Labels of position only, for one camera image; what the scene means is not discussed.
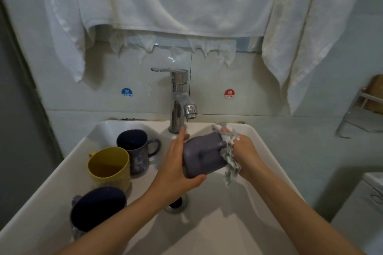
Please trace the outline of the person's left hand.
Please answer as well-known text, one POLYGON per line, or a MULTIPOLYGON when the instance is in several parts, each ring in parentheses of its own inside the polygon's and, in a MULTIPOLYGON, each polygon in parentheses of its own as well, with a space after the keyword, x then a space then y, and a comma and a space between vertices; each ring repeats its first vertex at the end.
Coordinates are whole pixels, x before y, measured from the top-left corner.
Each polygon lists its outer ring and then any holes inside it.
POLYGON ((181 127, 178 137, 171 142, 156 177, 147 191, 149 197, 160 208, 172 204, 186 193, 183 192, 183 179, 186 178, 183 172, 183 149, 184 141, 189 137, 185 128, 181 127))

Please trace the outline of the person's right hand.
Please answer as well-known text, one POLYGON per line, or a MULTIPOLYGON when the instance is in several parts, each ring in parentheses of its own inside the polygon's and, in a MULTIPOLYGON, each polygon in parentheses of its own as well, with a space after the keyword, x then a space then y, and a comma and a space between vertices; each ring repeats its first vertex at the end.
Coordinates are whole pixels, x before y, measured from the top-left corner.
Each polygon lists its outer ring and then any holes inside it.
POLYGON ((243 135, 242 139, 242 162, 240 175, 248 182, 253 183, 256 177, 266 170, 266 165, 261 160, 253 142, 249 137, 243 135))

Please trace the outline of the soapy grey dish cloth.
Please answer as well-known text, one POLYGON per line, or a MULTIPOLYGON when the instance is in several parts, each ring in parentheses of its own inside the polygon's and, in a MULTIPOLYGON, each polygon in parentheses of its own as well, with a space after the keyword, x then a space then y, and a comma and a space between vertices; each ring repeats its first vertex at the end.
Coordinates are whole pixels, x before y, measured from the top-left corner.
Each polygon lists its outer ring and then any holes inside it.
POLYGON ((239 134, 226 122, 215 123, 212 125, 213 132, 218 133, 222 140, 227 143, 227 146, 220 150, 220 155, 226 161, 226 171, 224 174, 224 181, 228 187, 231 182, 237 178, 241 170, 241 165, 235 160, 233 156, 233 146, 235 140, 240 140, 239 134))

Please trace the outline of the plain purple mug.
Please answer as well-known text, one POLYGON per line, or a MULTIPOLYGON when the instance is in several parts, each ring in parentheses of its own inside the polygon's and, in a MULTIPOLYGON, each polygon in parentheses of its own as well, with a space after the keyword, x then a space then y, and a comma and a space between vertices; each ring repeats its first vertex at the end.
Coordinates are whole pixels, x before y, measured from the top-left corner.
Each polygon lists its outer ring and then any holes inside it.
POLYGON ((221 150, 227 147, 219 133, 196 136, 184 143, 183 172, 186 178, 208 175, 227 165, 221 150))

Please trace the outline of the person's left forearm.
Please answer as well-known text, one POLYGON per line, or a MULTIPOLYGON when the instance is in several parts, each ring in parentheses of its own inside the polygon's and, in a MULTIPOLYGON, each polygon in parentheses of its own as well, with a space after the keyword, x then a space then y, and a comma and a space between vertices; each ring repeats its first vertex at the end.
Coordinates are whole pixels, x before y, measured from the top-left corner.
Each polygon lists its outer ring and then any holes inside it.
POLYGON ((149 189, 139 199, 54 255, 117 255, 132 237, 174 200, 160 189, 149 189))

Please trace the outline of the white ceramic sink basin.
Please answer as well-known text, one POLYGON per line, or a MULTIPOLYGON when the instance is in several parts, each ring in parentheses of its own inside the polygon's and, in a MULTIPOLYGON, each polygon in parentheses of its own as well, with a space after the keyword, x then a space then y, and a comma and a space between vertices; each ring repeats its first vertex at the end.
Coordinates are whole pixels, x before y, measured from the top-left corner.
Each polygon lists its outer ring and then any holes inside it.
MULTIPOLYGON (((0 231, 0 255, 51 255, 73 242, 72 198, 96 185, 87 170, 89 153, 115 146, 120 133, 142 129, 162 142, 149 170, 132 177, 127 204, 150 186, 175 135, 168 122, 99 122, 69 153, 25 205, 0 231)), ((123 255, 298 255, 266 204, 238 176, 226 187, 224 169, 187 193, 178 214, 162 210, 127 244, 123 255)))

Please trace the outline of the purple printed mug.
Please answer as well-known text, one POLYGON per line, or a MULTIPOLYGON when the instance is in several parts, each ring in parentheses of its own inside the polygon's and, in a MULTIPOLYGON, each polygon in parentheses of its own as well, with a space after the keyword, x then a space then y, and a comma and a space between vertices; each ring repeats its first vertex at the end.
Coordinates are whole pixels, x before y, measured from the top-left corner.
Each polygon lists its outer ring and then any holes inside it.
POLYGON ((130 174, 133 176, 141 175, 149 168, 150 158, 157 155, 162 146, 159 139, 149 139, 147 133, 141 129, 131 129, 120 133, 116 144, 128 152, 130 174))

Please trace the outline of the yellow mug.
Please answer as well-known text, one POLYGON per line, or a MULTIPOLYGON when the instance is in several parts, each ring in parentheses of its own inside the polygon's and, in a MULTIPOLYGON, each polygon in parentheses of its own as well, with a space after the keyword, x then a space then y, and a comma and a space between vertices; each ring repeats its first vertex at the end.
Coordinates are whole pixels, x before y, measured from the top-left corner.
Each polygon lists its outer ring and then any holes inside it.
POLYGON ((121 147, 111 146, 90 152, 87 170, 93 189, 112 186, 127 193, 131 187, 130 156, 121 147))

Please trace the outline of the chrome faucet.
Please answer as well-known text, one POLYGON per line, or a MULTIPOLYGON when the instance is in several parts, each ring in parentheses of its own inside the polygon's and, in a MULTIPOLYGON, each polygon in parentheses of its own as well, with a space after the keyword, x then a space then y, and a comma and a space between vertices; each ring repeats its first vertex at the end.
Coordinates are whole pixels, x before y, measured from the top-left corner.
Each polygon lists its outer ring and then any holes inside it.
POLYGON ((197 117, 197 107, 187 93, 189 72, 186 69, 151 68, 158 73, 170 73, 172 90, 170 100, 170 125, 169 132, 179 134, 185 120, 197 117))

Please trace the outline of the dark blue mug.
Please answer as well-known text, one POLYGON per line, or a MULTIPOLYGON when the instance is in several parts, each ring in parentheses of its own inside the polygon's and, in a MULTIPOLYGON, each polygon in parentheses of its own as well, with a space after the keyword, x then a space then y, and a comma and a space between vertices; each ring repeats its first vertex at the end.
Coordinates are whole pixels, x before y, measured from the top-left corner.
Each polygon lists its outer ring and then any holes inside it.
POLYGON ((127 197, 123 190, 113 186, 102 186, 83 196, 73 197, 69 219, 74 240, 117 214, 126 205, 127 197))

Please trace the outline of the tattered white cloth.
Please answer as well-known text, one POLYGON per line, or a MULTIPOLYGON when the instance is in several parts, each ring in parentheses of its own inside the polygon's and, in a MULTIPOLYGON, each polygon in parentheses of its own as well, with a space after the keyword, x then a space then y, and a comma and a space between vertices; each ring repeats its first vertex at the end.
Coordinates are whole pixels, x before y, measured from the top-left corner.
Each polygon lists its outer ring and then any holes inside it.
POLYGON ((205 57, 210 52, 217 52, 219 62, 227 67, 235 60, 236 39, 205 36, 170 34, 142 30, 111 29, 109 43, 119 56, 123 48, 138 53, 138 63, 142 64, 147 54, 151 54, 155 46, 169 50, 170 59, 175 62, 186 56, 186 53, 201 50, 205 57))

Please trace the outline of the white appliance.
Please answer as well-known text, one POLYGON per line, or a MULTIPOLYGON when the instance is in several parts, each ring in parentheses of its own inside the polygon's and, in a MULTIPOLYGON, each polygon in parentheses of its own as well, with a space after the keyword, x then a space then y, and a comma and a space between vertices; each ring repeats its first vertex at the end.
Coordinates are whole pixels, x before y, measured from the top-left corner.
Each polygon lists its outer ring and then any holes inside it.
POLYGON ((331 225, 367 255, 383 255, 383 172, 363 174, 331 225))

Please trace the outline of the brown item on rack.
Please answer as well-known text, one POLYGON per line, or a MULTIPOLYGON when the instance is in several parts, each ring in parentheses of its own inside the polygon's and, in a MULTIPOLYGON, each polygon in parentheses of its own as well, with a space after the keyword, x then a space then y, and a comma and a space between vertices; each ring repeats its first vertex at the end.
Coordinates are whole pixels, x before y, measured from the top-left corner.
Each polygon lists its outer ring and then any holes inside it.
MULTIPOLYGON (((383 100, 383 74, 375 75, 371 79, 369 85, 367 86, 366 93, 383 100)), ((383 115, 382 103, 368 100, 363 108, 383 115)))

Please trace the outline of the thin white cloth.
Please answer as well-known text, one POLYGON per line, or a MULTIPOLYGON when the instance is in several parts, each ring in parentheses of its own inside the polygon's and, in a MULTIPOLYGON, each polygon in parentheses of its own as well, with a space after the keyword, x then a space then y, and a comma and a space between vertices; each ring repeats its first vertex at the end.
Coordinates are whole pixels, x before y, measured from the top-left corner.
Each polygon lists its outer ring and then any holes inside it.
POLYGON ((43 0, 56 56, 75 82, 82 81, 86 50, 93 46, 95 29, 90 34, 83 25, 79 0, 43 0))

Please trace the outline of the metal wall rack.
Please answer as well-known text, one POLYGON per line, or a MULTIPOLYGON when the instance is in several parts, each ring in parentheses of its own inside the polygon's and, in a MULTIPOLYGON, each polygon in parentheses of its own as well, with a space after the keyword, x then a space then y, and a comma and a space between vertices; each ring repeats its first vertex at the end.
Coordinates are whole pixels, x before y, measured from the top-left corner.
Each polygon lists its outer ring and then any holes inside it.
POLYGON ((383 134, 383 114, 366 109, 368 102, 383 106, 383 99, 367 93, 367 87, 361 87, 353 98, 347 112, 342 117, 336 131, 335 137, 350 139, 343 134, 347 125, 359 130, 373 134, 383 134))

